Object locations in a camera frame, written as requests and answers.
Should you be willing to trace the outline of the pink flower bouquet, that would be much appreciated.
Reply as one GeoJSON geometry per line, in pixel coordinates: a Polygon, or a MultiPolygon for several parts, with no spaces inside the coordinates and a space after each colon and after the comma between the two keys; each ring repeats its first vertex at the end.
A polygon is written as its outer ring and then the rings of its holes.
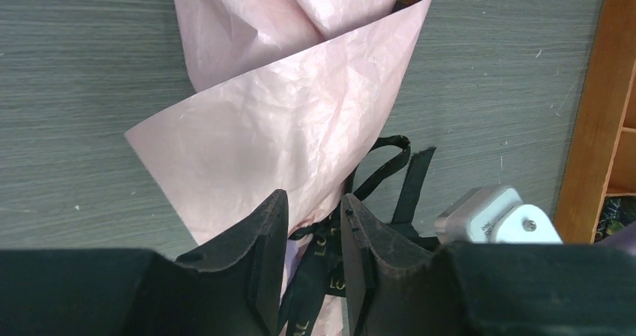
{"type": "Polygon", "coordinates": [[[193,96],[125,134],[198,244],[283,189],[325,220],[377,141],[432,0],[173,0],[193,96]]]}

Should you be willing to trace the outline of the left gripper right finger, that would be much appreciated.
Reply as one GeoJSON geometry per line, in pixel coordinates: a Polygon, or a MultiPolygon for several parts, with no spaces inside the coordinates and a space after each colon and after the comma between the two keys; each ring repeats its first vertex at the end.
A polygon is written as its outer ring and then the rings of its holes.
{"type": "Polygon", "coordinates": [[[341,201],[352,335],[633,335],[635,258],[584,244],[452,242],[430,252],[341,201]]]}

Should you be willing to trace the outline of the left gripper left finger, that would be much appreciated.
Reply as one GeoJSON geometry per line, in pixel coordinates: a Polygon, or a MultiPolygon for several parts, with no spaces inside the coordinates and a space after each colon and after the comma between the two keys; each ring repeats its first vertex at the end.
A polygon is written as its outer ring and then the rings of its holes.
{"type": "Polygon", "coordinates": [[[287,193],[175,260],[150,249],[1,252],[3,335],[275,335],[287,193]]]}

